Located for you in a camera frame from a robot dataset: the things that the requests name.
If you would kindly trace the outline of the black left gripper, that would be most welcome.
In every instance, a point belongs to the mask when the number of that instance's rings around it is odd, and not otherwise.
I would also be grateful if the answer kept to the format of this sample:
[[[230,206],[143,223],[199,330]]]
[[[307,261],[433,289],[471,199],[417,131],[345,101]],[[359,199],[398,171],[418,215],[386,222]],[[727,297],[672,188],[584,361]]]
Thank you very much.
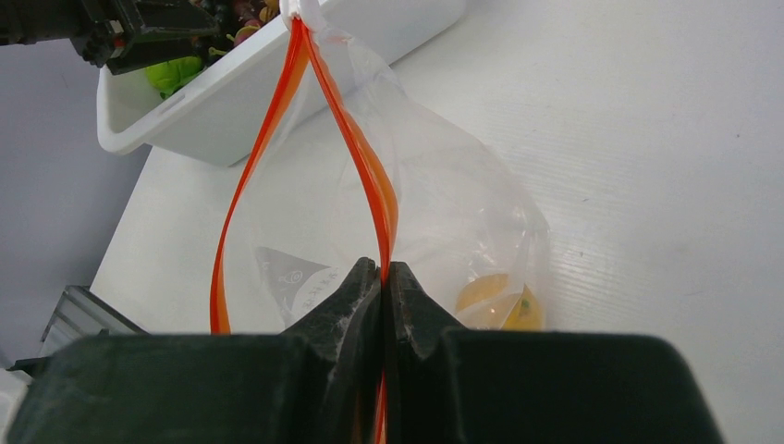
[[[193,54],[220,31],[190,1],[3,1],[1,44],[69,40],[86,62],[115,75]]]

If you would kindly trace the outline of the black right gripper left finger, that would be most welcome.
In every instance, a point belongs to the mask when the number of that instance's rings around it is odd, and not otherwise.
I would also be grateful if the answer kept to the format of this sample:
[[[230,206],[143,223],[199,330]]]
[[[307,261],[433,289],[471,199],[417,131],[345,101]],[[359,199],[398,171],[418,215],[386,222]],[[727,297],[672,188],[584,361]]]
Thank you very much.
[[[380,286],[360,259],[265,335],[100,335],[46,361],[9,443],[373,443]]]

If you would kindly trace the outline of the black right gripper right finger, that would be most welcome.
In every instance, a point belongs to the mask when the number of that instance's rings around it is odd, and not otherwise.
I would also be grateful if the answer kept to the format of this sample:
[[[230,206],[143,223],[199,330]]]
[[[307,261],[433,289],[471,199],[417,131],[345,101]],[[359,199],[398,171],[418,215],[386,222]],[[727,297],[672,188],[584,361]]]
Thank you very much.
[[[687,362],[651,336],[470,329],[395,262],[390,443],[719,443]]]

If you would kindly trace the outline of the yellow orange fruit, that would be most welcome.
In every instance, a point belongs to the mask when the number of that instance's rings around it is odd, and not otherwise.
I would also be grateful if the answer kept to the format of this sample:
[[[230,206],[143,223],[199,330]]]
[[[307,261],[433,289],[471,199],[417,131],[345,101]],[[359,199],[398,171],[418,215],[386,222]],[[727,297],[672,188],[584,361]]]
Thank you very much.
[[[456,302],[456,317],[466,327],[542,331],[545,310],[528,286],[507,291],[508,275],[478,277],[467,284]]]

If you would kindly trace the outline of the red grape bunch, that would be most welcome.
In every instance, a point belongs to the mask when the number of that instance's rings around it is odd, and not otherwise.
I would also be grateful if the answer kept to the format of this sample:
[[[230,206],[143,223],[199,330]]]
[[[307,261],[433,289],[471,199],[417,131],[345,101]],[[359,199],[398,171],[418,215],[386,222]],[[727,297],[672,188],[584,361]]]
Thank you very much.
[[[237,0],[232,2],[232,7],[239,26],[229,38],[235,47],[280,13],[278,0]]]

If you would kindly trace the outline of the clear zip top bag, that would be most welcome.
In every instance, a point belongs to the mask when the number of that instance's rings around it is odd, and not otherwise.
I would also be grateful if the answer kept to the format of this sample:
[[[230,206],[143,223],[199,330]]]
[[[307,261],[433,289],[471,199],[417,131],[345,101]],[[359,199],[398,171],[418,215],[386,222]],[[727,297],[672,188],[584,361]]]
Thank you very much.
[[[459,292],[494,274],[508,275],[508,292],[528,286],[545,309],[548,226],[493,151],[412,101],[390,66],[329,24],[317,2],[283,1],[280,18],[287,55],[220,235],[211,330],[229,333],[242,299],[270,303],[285,330],[360,259],[372,260],[381,291],[374,443],[390,443],[384,289],[392,264],[407,265],[456,319]]]

